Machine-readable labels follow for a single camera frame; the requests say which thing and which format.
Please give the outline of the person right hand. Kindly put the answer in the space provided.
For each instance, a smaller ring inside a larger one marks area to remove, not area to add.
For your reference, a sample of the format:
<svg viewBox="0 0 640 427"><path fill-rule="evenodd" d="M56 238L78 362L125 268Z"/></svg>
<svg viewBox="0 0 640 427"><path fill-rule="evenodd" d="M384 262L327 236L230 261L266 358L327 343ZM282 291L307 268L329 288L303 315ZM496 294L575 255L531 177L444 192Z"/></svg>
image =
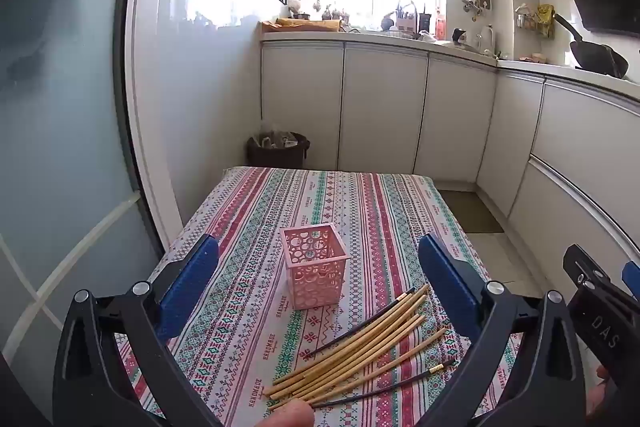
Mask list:
<svg viewBox="0 0 640 427"><path fill-rule="evenodd" d="M603 365L599 365L596 369L596 375L600 379L596 387L590 389L587 393L586 400L586 412L587 416L592 416L594 412L600 407L605 397L606 385L610 379L608 371Z"/></svg>

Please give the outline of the person left hand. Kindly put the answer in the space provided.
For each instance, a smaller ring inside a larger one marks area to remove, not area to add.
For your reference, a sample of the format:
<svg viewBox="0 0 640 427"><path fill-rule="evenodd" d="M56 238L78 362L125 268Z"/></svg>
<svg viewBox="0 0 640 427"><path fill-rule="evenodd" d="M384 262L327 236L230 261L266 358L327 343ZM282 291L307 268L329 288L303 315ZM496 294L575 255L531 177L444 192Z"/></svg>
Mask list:
<svg viewBox="0 0 640 427"><path fill-rule="evenodd" d="M279 407L256 427L312 427L314 410L303 400L294 399Z"/></svg>

